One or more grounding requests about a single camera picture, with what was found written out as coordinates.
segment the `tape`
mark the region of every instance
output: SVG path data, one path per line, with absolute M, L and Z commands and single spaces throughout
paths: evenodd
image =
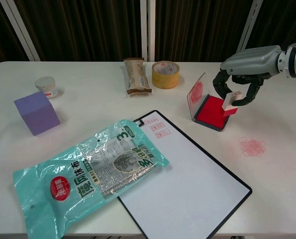
M 152 65 L 152 84 L 160 89 L 171 89 L 179 83 L 180 67 L 171 61 L 159 61 Z

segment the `wrapped snack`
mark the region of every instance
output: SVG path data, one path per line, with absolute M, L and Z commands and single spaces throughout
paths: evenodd
M 128 72 L 128 94 L 137 92 L 152 92 L 147 77 L 143 72 L 143 58 L 126 58 L 123 60 Z
M 122 120 L 48 161 L 14 172 L 29 239 L 60 239 L 167 159 L 136 123 Z

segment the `paper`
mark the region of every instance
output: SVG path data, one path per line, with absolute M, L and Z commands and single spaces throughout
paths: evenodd
M 142 130 L 170 164 L 123 194 L 122 203 L 149 239 L 212 237 L 250 188 L 157 112 L 142 120 Z

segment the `dark curtain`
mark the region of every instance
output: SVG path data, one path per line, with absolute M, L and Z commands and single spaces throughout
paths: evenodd
M 42 61 L 141 57 L 138 0 L 15 0 Z
M 26 53 L 0 4 L 0 62 L 27 60 Z
M 246 48 L 296 42 L 296 0 L 264 0 Z
M 237 50 L 252 0 L 157 0 L 155 60 L 224 61 Z

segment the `table surface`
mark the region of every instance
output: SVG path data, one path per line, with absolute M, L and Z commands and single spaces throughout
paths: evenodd
M 191 121 L 187 94 L 206 72 L 210 93 L 217 96 L 211 81 L 220 64 L 179 63 L 180 83 L 171 90 L 152 85 L 152 64 L 144 64 L 152 94 L 130 97 L 122 62 L 0 63 L 0 234 L 25 233 L 13 171 L 45 161 L 120 119 L 157 109 L 253 189 L 219 235 L 296 235 L 296 79 L 279 74 L 266 80 L 257 98 L 217 132 Z M 13 101 L 36 92 L 34 82 L 42 76 L 54 77 L 60 90 L 50 101 L 61 124 L 33 136 Z M 247 86 L 230 84 L 246 92 Z M 140 230 L 114 200 L 68 234 L 136 235 Z

